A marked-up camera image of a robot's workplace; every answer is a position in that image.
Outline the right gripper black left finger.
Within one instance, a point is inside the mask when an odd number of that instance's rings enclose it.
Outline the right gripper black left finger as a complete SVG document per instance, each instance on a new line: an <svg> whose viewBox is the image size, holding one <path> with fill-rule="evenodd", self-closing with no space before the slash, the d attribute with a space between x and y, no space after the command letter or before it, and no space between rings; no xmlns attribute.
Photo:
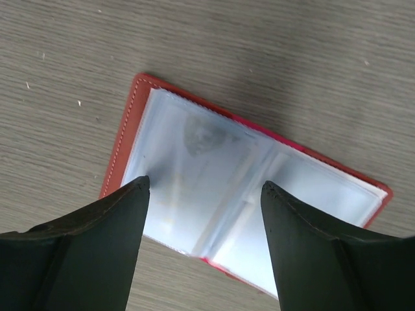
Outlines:
<svg viewBox="0 0 415 311"><path fill-rule="evenodd" d="M1 234L2 310L124 310L150 198L141 176L72 213Z"/></svg>

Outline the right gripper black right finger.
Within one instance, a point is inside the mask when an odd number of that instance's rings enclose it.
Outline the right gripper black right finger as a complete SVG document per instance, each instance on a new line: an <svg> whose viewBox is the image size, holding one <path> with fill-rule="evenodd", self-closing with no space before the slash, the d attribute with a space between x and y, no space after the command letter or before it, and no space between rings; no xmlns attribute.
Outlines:
<svg viewBox="0 0 415 311"><path fill-rule="evenodd" d="M413 310L414 238L348 224L267 181L261 210L282 310Z"/></svg>

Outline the red leather card holder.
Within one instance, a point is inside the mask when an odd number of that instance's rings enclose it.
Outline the red leather card holder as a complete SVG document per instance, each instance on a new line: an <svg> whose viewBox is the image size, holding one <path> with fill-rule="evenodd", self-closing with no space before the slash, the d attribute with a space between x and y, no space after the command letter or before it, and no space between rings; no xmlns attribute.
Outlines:
<svg viewBox="0 0 415 311"><path fill-rule="evenodd" d="M147 73L133 79L101 188L150 178L144 235L277 296L261 212L272 181L367 227L392 189Z"/></svg>

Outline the silver VIP card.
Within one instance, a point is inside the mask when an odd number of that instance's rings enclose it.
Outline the silver VIP card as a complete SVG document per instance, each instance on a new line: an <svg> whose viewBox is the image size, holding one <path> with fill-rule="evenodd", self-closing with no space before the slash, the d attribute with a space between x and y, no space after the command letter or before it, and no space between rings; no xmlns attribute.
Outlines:
<svg viewBox="0 0 415 311"><path fill-rule="evenodd" d="M224 195L250 166L256 139L224 119L185 112L162 117L146 154L151 186L145 232L192 253Z"/></svg>

